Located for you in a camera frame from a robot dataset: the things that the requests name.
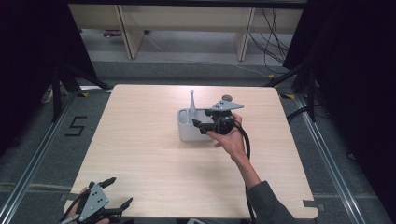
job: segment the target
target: gray floor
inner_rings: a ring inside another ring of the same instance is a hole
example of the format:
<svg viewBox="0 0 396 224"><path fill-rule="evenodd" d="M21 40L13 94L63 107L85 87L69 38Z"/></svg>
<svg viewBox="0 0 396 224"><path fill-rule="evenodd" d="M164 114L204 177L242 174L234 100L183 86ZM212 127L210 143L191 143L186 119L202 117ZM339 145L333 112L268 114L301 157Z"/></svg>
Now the gray floor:
<svg viewBox="0 0 396 224"><path fill-rule="evenodd" d="M144 39L137 58L129 60L121 37L105 38L103 31L84 30L81 34L92 59L97 76L108 84L194 84L194 85L244 85L260 86L268 75L285 72L281 64L264 55L252 42L247 48L243 62L236 60L233 35L208 32L150 32ZM288 45L291 35L282 35ZM271 51L278 54L277 48ZM91 85L81 80L81 85ZM292 78L281 83L279 93L291 93ZM79 166L91 142L97 123L106 106L110 93L89 93L77 97L66 111L63 122L50 144L44 160L36 172L21 204L10 223L56 223L62 216L64 201L77 176ZM280 99L285 115L298 109L293 99ZM52 105L44 104L32 117L20 136L21 144L10 148L0 159L0 202L4 203L13 186L19 181L30 159L51 125ZM75 116L85 126L79 137L70 129ZM366 223L391 223L359 165L348 159L347 146L343 143L331 117L323 107L316 108L319 130L332 156L346 180ZM316 202L320 205L317 223L352 223L329 172L318 153L318 148L306 128L302 116L290 123L297 149ZM148 223L161 223L149 219ZM315 223L314 220L299 220L299 223Z"/></svg>

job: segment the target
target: wooden table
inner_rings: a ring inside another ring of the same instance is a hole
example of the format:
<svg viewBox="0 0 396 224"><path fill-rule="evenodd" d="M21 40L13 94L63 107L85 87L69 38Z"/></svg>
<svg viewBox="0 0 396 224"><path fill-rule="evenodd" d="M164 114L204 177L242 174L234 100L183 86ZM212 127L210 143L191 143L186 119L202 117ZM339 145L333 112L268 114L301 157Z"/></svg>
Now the wooden table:
<svg viewBox="0 0 396 224"><path fill-rule="evenodd" d="M115 176L105 189L106 208L133 197L126 217L249 217L244 182L230 156L214 148L215 141L179 140L177 111L190 107L191 89L197 108L212 106L224 94L245 106L234 112L243 117L258 175L296 218L315 218L318 210L303 205L314 199L272 88L116 86L72 192Z"/></svg>

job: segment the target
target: sleeve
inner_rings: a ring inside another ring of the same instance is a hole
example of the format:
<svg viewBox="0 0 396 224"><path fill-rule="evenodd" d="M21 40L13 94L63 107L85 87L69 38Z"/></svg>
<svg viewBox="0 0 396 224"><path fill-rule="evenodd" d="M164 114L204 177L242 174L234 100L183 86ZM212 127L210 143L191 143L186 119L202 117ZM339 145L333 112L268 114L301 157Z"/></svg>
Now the sleeve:
<svg viewBox="0 0 396 224"><path fill-rule="evenodd" d="M249 189L247 199L256 213L258 224L296 223L289 210L277 200L266 181Z"/></svg>

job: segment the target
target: human hand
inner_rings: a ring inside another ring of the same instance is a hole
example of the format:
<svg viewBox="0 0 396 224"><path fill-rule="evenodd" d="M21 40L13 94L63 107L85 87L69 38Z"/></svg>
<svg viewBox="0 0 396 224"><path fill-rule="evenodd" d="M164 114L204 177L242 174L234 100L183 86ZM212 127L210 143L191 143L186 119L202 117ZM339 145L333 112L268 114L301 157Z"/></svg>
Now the human hand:
<svg viewBox="0 0 396 224"><path fill-rule="evenodd" d="M87 190L87 188L84 188L79 194L82 194L85 190ZM66 218L70 218L76 214L77 209L78 209L78 204L79 204L79 201L72 207L69 214L67 214ZM105 218L105 219L102 219L102 220L96 222L96 224L108 224L108 223L110 223L110 220L108 218Z"/></svg>
<svg viewBox="0 0 396 224"><path fill-rule="evenodd" d="M241 116L233 113L233 117L236 120L236 125L242 125ZM245 152L243 136L237 128L233 127L227 134L219 134L212 131L208 131L206 134L209 137L217 140L218 142L214 145L214 147L223 147L225 151L230 154L233 161L238 162L248 157Z"/></svg>

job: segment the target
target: light wood tabletop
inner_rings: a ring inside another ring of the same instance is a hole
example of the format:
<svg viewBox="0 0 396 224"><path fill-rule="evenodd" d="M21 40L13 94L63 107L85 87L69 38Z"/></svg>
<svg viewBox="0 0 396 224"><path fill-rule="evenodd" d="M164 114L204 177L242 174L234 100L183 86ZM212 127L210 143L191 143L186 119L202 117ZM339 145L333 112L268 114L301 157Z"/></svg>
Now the light wood tabletop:
<svg viewBox="0 0 396 224"><path fill-rule="evenodd" d="M251 162L296 218L315 218L313 201L282 105L273 88L118 85L107 102L72 193L115 176L105 189L116 208L133 197L126 217L249 217L242 176L215 141L183 142L177 111L209 108L224 94L251 144Z"/></svg>

